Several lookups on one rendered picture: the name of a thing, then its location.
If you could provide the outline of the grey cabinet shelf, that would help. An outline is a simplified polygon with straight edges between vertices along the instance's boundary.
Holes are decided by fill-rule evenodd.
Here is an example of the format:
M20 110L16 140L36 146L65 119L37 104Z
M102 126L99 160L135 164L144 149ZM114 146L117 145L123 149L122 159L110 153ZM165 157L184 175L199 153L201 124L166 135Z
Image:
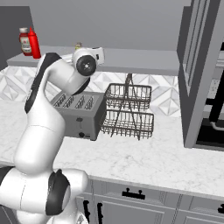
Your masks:
M74 46L40 47L41 54L55 52L67 55L74 52ZM178 76L179 58L175 51L129 50L104 48L105 62L97 71L129 74L158 74ZM36 67L39 60L22 53L7 60L8 66Z

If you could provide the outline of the grey open cabinet door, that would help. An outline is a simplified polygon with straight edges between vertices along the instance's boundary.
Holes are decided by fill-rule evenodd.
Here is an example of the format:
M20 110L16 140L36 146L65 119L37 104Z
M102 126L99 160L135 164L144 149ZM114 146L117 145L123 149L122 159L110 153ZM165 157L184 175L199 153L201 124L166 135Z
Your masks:
M224 40L224 0L192 0L178 37L178 87L183 142L194 148Z

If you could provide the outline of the red ketchup bottle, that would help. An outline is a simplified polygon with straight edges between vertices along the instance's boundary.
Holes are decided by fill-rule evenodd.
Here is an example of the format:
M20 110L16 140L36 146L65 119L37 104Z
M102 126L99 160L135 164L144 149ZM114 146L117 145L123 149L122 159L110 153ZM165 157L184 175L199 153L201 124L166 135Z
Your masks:
M37 34L35 33L33 29L30 29L30 32L28 33L28 38L30 41L32 57L34 59L39 59L41 57L41 53L39 49L39 41L38 41Z

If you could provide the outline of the red-labelled shaker jar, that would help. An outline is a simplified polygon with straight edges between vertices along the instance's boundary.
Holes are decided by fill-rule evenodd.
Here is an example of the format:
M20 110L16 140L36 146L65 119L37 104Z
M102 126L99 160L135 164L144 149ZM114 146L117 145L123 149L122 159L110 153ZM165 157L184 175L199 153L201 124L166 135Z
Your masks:
M28 28L22 27L19 29L19 42L24 56L32 56L32 49L28 37Z

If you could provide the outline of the dark grey cabinet door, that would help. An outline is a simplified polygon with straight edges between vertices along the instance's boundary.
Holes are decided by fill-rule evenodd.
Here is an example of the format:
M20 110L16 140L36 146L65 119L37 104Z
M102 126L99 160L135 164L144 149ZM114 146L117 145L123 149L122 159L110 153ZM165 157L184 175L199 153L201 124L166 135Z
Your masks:
M29 6L0 6L0 70L20 54L19 29L33 26Z

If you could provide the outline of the grey four-slot toaster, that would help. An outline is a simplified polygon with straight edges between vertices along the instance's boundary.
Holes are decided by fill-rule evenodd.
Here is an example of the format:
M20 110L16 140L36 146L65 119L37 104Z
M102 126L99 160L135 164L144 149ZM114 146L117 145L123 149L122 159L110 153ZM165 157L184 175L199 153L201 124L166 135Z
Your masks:
M95 141L100 132L100 121L105 118L106 99L104 93L82 92L68 95L59 92L51 104L66 122L66 137Z

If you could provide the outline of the grey drawer front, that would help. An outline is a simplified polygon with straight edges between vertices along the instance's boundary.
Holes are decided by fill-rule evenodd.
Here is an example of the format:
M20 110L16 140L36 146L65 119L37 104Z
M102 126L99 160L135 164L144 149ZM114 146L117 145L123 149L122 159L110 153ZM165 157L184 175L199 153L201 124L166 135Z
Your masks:
M101 196L115 197L118 199L140 201L143 203L175 208L178 203L189 205L192 196L180 194L177 192L168 192L166 190L156 189L152 186L134 186L132 184L116 183L114 181L91 178L94 193ZM132 199L122 196L122 191L127 188L133 193L139 190L145 195L145 199Z
M211 214L214 216L223 216L224 213L218 211L222 202L215 199L206 199L201 197L193 197L189 206L189 210L201 214Z

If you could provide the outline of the grey cupboard door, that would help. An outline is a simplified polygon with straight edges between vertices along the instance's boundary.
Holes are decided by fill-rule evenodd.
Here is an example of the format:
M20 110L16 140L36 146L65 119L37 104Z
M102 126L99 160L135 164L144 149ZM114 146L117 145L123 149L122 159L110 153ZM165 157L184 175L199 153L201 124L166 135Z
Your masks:
M84 214L83 200L89 201L88 204L88 211L90 212L89 224L95 224L95 210L93 209L92 196L90 194L83 193L82 195L76 197L77 207Z
M94 203L101 224L172 224L175 214L174 208L100 195L94 196Z

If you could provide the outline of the black and grey appliance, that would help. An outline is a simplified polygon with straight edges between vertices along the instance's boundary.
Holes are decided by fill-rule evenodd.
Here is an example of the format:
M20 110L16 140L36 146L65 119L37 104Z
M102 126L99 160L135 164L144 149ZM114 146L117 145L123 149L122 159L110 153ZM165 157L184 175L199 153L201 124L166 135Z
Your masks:
M224 151L224 42L213 72L194 148Z

